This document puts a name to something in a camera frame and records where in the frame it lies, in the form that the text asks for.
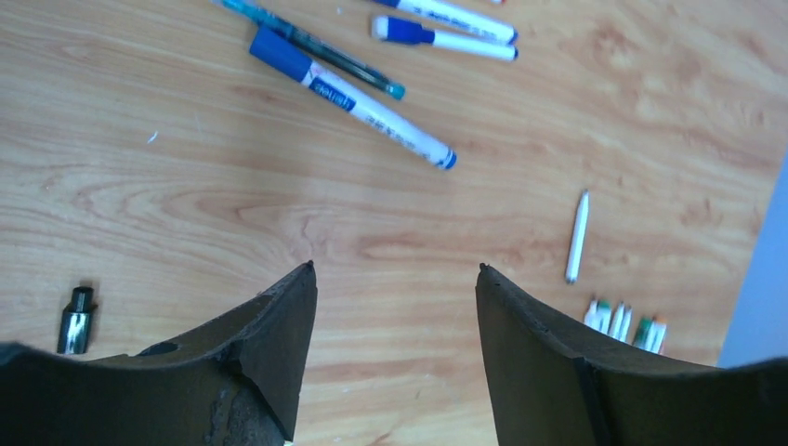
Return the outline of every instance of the wooden table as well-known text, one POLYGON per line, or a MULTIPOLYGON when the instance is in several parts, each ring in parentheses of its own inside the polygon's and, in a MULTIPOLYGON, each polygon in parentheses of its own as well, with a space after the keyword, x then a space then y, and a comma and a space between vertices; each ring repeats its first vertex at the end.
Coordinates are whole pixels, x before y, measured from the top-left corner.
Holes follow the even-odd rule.
POLYGON ((136 354, 314 259, 298 446, 494 444, 479 262, 575 317, 659 313, 667 355, 714 363, 788 141, 788 4, 457 3, 516 24, 520 59, 376 43, 367 1, 265 2, 405 83, 372 94, 453 145, 446 173, 207 1, 2 0, 2 338, 54 350, 92 280, 88 357, 136 354))

